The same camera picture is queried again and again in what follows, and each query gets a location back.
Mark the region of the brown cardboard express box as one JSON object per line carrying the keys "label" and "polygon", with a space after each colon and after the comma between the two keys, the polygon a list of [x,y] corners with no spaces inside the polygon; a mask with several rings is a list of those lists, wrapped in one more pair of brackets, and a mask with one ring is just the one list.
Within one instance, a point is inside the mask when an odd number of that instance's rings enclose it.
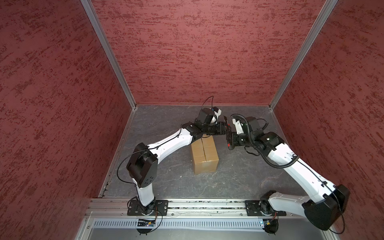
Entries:
{"label": "brown cardboard express box", "polygon": [[213,136],[203,135],[201,139],[191,144],[194,174],[215,172],[219,156]]}

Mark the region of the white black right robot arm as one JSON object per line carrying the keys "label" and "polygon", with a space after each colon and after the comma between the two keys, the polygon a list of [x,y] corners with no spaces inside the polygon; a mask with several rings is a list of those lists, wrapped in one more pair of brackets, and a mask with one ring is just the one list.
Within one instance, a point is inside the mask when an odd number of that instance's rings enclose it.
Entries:
{"label": "white black right robot arm", "polygon": [[230,150],[235,147],[253,148],[256,154],[272,168],[286,171],[306,192],[304,196],[268,191],[260,198],[259,208],[265,216],[287,212],[306,217],[320,230],[330,230],[342,218],[350,191],[343,185],[334,185],[305,163],[276,133],[264,132],[258,119],[240,114],[231,116],[236,128],[227,128]]}

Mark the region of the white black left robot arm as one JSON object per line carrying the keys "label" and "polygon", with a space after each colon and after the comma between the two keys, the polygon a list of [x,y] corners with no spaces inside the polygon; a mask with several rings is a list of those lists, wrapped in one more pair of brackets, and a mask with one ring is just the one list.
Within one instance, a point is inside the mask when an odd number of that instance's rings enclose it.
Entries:
{"label": "white black left robot arm", "polygon": [[194,122],[182,124],[174,134],[154,144],[139,143],[130,155],[127,170],[136,186],[137,198],[143,207],[155,202],[152,183],[157,177],[158,165],[180,148],[188,146],[203,136],[221,136],[231,131],[228,120],[219,121],[221,110],[203,108]]}

